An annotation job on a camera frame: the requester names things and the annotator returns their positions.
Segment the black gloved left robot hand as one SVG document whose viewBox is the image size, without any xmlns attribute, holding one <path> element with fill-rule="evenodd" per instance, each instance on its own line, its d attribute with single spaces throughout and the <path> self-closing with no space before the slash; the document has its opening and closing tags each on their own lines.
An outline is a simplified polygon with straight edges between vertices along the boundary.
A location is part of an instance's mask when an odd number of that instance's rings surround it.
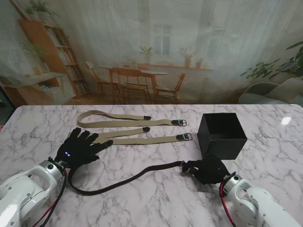
<svg viewBox="0 0 303 227">
<path fill-rule="evenodd" d="M 80 128 L 75 128 L 59 147 L 55 162 L 63 162 L 67 168 L 76 168 L 84 164 L 89 164 L 99 159 L 97 153 L 113 145 L 112 140 L 104 143 L 95 143 L 98 134 L 90 134 L 89 131 L 81 132 Z"/>
</svg>

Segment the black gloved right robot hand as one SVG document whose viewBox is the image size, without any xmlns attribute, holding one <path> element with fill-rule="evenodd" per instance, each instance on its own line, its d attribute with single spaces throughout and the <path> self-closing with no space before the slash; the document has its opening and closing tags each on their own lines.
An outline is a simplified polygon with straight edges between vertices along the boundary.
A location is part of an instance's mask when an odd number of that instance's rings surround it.
<svg viewBox="0 0 303 227">
<path fill-rule="evenodd" d="M 231 175 L 223 162 L 217 158 L 188 161 L 181 166 L 182 172 L 191 174 L 203 185 L 221 183 Z"/>
</svg>

